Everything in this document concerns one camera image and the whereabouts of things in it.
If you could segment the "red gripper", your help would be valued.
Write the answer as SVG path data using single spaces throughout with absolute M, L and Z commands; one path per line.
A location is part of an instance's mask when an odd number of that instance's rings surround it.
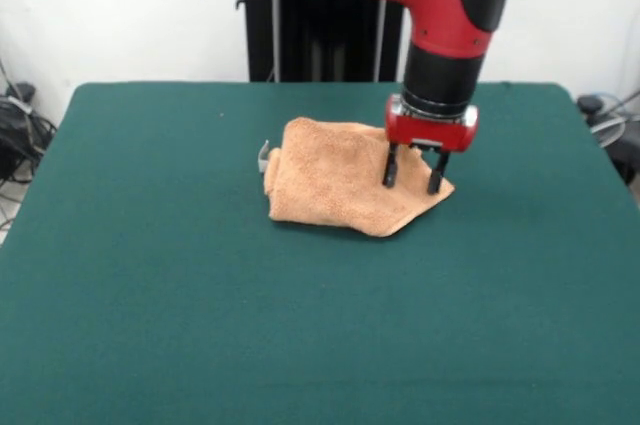
M 450 159 L 449 152 L 465 152 L 473 142 L 479 119 L 479 110 L 469 105 L 461 118 L 432 120 L 408 115 L 408 108 L 401 103 L 388 103 L 385 111 L 385 129 L 389 149 L 382 184 L 393 188 L 400 145 L 418 145 L 437 150 L 438 160 L 431 171 L 427 193 L 438 194 Z

